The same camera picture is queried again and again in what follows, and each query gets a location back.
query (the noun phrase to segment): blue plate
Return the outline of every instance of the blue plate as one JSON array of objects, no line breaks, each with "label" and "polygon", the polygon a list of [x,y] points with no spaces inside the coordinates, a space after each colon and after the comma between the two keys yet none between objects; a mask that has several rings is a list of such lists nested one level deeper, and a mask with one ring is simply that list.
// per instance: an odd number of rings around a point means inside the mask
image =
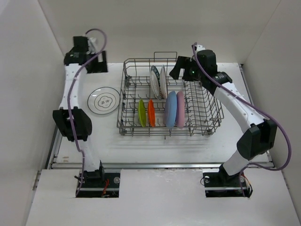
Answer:
[{"label": "blue plate", "polygon": [[167,96],[164,112],[164,123],[166,127],[174,127],[175,118],[177,116],[177,95],[174,91]]}]

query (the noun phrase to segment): dish rack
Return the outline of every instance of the dish rack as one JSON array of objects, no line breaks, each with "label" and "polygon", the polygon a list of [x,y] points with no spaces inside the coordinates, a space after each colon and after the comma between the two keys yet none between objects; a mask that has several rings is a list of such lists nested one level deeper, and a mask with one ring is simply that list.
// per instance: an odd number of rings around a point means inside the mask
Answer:
[{"label": "dish rack", "polygon": [[[123,63],[118,109],[117,128],[123,136],[192,136],[212,135],[224,118],[221,103],[213,97],[198,81],[189,82],[169,76],[177,60],[177,52],[154,52],[153,58],[130,58]],[[166,69],[167,92],[180,90],[185,99],[184,128],[167,128],[164,124],[165,100],[157,100],[150,86],[150,70],[155,65],[160,71]],[[142,127],[138,119],[139,100],[144,101],[147,117],[147,105],[154,102],[156,126],[151,127],[148,120]]]}]

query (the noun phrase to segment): colorful plate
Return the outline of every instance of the colorful plate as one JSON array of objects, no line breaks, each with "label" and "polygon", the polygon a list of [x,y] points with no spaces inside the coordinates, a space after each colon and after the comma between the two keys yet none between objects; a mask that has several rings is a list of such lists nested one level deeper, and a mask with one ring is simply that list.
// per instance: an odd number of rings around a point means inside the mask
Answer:
[{"label": "colorful plate", "polygon": [[164,123],[166,127],[174,127],[175,118],[177,115],[177,95],[174,91],[167,96],[164,112]]},{"label": "colorful plate", "polygon": [[142,127],[145,127],[146,126],[146,111],[145,111],[143,100],[139,100],[138,117],[139,117],[139,123],[140,123],[140,125]]},{"label": "colorful plate", "polygon": [[120,94],[111,87],[101,87],[94,90],[87,101],[88,108],[95,114],[109,114],[119,105]]},{"label": "colorful plate", "polygon": [[167,98],[167,85],[166,85],[166,70],[164,65],[161,68],[160,72],[160,90],[164,99]]},{"label": "colorful plate", "polygon": [[150,87],[158,100],[162,100],[160,92],[160,74],[158,69],[153,65],[150,68]]},{"label": "colorful plate", "polygon": [[147,115],[149,117],[149,123],[152,127],[155,127],[156,125],[156,117],[155,117],[155,108],[154,103],[152,100],[149,101],[149,104],[147,106]]},{"label": "colorful plate", "polygon": [[183,129],[185,123],[185,100],[182,91],[177,93],[177,116],[175,120],[177,127]]}]

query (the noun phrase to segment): wall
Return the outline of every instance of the wall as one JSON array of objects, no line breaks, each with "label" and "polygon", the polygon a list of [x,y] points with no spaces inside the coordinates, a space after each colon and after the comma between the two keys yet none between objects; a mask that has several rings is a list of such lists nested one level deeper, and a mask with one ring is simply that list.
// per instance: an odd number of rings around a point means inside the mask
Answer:
[{"label": "wall", "polygon": [[72,36],[97,27],[108,34],[113,63],[154,51],[191,56],[196,41],[214,48],[219,62],[244,62],[279,1],[39,0],[64,53]]},{"label": "wall", "polygon": [[37,0],[0,6],[0,225],[19,226],[49,151],[63,55]]},{"label": "wall", "polygon": [[[284,170],[294,205],[301,219],[301,2],[282,0],[253,48],[244,71],[256,105],[271,113],[286,129],[293,147]],[[287,146],[278,132],[272,158],[280,166]]]}]

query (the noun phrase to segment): purple cable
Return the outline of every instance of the purple cable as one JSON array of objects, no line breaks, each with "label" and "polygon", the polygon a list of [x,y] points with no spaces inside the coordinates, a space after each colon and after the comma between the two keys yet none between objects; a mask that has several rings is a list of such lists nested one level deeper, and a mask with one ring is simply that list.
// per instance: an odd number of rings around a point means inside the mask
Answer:
[{"label": "purple cable", "polygon": [[78,152],[80,152],[82,154],[82,167],[81,167],[81,175],[80,175],[80,184],[79,184],[79,188],[78,190],[76,191],[76,194],[75,196],[77,196],[79,194],[79,191],[81,189],[81,186],[83,185],[83,182],[84,182],[84,168],[85,168],[85,152],[83,150],[81,150],[81,148],[79,147],[79,141],[77,140],[77,135],[76,135],[76,131],[75,131],[75,126],[74,126],[74,121],[73,121],[73,117],[72,117],[72,112],[71,112],[71,103],[70,103],[70,96],[71,96],[71,93],[72,93],[72,89],[73,89],[73,86],[75,84],[75,81],[76,81],[76,78],[78,77],[80,71],[86,67],[87,64],[89,64],[92,60],[94,60],[95,58],[98,57],[98,55],[101,54],[101,52],[104,50],[105,46],[107,45],[107,35],[100,29],[98,28],[92,28],[90,30],[88,30],[86,32],[86,34],[88,34],[89,32],[91,31],[99,31],[100,33],[103,34],[103,37],[104,37],[104,43],[103,43],[103,47],[102,49],[96,54],[94,55],[91,59],[87,60],[80,68],[79,70],[75,73],[74,75],[74,78],[73,78],[73,81],[71,83],[71,86],[70,86],[70,89],[69,89],[69,92],[68,92],[68,96],[67,96],[67,104],[68,104],[68,113],[69,113],[69,118],[70,118],[70,124],[71,124],[71,129],[72,129],[72,133],[73,133],[73,136],[74,136],[74,142],[75,142],[75,145],[76,145],[76,148],[78,150]]},{"label": "purple cable", "polygon": [[268,113],[264,112],[263,110],[259,109],[258,107],[252,105],[251,103],[245,101],[244,99],[238,97],[236,94],[234,94],[233,92],[231,92],[230,90],[228,90],[226,87],[222,86],[221,84],[219,84],[217,81],[215,81],[213,78],[210,77],[210,75],[203,69],[202,65],[200,64],[200,62],[198,61],[198,56],[197,56],[197,53],[195,51],[195,46],[197,45],[197,43],[195,42],[193,45],[192,45],[192,51],[193,51],[193,55],[194,55],[194,58],[195,58],[195,61],[197,62],[197,65],[198,67],[201,69],[202,73],[211,81],[213,82],[216,86],[222,88],[223,90],[227,91],[228,93],[230,93],[232,96],[234,96],[236,99],[238,99],[239,101],[241,101],[242,103],[244,103],[245,105],[248,105],[250,106],[251,108],[255,109],[257,112],[259,112],[260,114],[266,116],[267,118],[273,120],[276,125],[279,127],[279,129],[281,130],[285,140],[286,140],[286,143],[287,143],[287,149],[288,149],[288,155],[287,155],[287,159],[286,159],[286,162],[279,168],[272,168],[272,167],[266,167],[266,166],[262,166],[258,163],[255,163],[255,162],[250,162],[248,165],[246,165],[239,173],[239,184],[240,184],[240,187],[241,187],[241,191],[243,193],[243,196],[245,197],[245,193],[244,193],[244,190],[243,190],[243,186],[242,186],[242,183],[240,182],[240,177],[243,173],[243,171],[248,168],[249,165],[254,165],[254,166],[257,166],[257,167],[260,167],[260,168],[263,168],[263,169],[266,169],[266,170],[270,170],[270,171],[279,171],[279,170],[283,170],[285,167],[287,167],[288,163],[290,162],[291,160],[291,156],[292,156],[292,146],[291,146],[291,142],[290,142],[290,139],[288,138],[288,135],[286,133],[286,131],[284,130],[284,128],[280,125],[280,123],[274,118],[272,117],[271,115],[269,115]]}]

